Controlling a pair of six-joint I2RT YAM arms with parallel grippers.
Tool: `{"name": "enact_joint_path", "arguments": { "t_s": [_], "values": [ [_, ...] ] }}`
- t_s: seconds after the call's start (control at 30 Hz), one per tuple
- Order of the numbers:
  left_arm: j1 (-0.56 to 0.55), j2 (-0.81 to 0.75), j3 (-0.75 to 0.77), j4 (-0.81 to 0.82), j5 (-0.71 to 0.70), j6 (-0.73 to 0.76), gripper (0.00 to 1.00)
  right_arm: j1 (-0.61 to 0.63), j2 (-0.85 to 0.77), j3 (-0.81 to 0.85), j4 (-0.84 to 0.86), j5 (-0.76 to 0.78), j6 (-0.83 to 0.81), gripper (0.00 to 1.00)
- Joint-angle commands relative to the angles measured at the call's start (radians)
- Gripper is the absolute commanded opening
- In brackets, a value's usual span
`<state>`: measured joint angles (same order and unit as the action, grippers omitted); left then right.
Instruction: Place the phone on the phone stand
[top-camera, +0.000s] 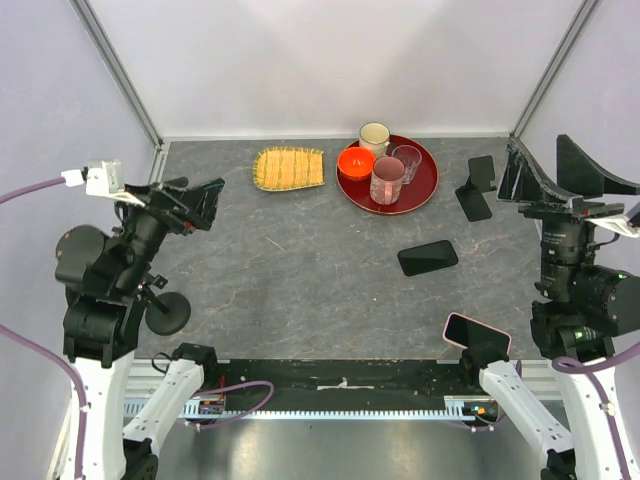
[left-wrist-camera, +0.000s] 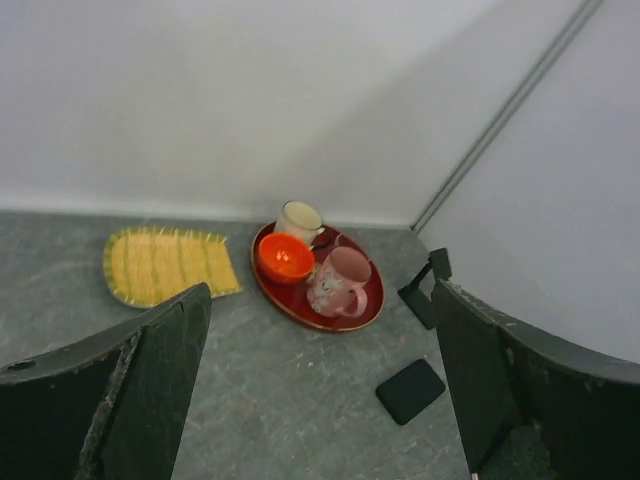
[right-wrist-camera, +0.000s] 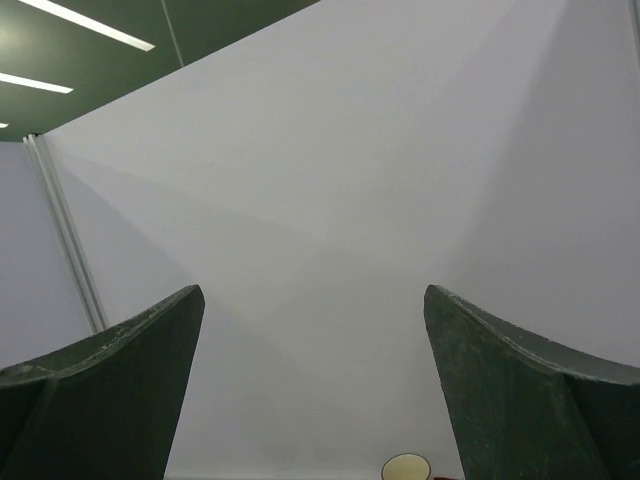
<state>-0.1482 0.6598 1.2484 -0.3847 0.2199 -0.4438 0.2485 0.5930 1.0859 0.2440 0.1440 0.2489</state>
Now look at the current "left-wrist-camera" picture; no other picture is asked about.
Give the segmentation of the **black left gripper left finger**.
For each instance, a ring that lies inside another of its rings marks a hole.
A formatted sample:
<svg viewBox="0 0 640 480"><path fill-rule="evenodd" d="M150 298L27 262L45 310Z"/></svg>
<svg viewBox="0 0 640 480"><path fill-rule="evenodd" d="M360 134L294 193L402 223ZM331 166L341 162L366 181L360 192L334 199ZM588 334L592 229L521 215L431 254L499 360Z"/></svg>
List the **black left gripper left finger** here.
<svg viewBox="0 0 640 480"><path fill-rule="evenodd" d="M200 283L1 369L4 479L168 479L211 318Z"/></svg>

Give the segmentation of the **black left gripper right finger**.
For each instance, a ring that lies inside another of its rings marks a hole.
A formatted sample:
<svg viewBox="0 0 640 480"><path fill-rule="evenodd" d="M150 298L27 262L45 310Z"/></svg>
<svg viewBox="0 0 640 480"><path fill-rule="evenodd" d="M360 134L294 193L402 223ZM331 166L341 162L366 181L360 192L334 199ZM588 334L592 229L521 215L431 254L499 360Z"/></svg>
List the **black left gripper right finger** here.
<svg viewBox="0 0 640 480"><path fill-rule="evenodd" d="M449 281L436 282L431 301L471 472L532 425L560 478L638 478L638 364L508 316Z"/></svg>

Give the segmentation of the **black smartphone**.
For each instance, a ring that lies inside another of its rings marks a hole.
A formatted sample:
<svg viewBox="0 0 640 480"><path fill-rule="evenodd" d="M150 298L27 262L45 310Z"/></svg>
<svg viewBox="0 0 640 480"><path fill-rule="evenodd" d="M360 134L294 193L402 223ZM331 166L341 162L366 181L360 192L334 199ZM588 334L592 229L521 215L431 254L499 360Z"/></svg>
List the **black smartphone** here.
<svg viewBox="0 0 640 480"><path fill-rule="evenodd" d="M445 390L445 383L429 363L418 359L382 382L375 394L393 421L404 426Z"/></svg>

